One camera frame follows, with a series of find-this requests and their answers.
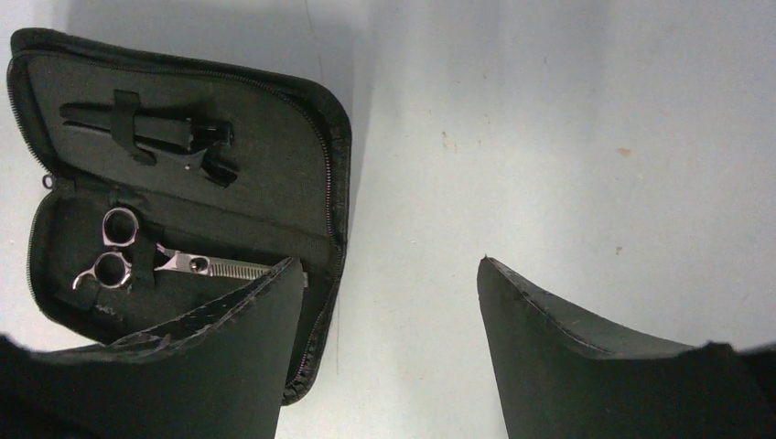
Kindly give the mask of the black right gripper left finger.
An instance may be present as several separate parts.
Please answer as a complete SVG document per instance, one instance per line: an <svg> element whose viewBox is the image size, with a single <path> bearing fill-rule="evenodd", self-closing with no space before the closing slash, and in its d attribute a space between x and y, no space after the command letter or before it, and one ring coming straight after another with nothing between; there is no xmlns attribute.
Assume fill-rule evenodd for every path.
<svg viewBox="0 0 776 439"><path fill-rule="evenodd" d="M272 438L303 301L301 263L162 324L37 352L1 341L4 438Z"/></svg>

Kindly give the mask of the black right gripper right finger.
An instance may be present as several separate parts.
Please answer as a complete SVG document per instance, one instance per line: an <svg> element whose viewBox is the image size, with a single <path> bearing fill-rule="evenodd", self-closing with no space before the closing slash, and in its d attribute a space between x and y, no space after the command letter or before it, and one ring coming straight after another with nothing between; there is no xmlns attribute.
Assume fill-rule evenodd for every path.
<svg viewBox="0 0 776 439"><path fill-rule="evenodd" d="M617 324L480 261L511 438L772 438L775 347L691 346Z"/></svg>

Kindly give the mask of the silver thinning shears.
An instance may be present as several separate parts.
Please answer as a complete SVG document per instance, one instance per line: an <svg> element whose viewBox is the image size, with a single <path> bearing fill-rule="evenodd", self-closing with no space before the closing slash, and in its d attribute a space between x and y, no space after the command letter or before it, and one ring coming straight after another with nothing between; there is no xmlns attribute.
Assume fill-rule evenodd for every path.
<svg viewBox="0 0 776 439"><path fill-rule="evenodd" d="M170 249L159 242L158 230L144 226L126 207L107 210L101 233L103 253L74 277L73 290L88 278L102 288L116 290L152 283L155 273L163 271L241 281L253 281L271 271L269 265Z"/></svg>

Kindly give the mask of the black zippered tool case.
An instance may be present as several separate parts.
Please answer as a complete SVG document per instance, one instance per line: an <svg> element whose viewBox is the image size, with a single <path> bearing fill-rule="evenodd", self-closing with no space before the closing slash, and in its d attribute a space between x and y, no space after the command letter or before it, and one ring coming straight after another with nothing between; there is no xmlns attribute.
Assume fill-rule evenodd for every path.
<svg viewBox="0 0 776 439"><path fill-rule="evenodd" d="M310 80L156 54L22 28L10 39L6 85L31 155L51 177L30 232L27 270L43 314L102 344L161 324L243 285L156 272L152 283L108 290L74 277L103 253L107 210L132 209L162 245L272 265L297 258L306 275L283 404L312 388L327 343L347 248L352 135L340 101ZM227 188L161 157L137 163L109 137L71 131L59 107L110 105L115 90L147 111L223 120L234 142L220 159L239 168Z"/></svg>

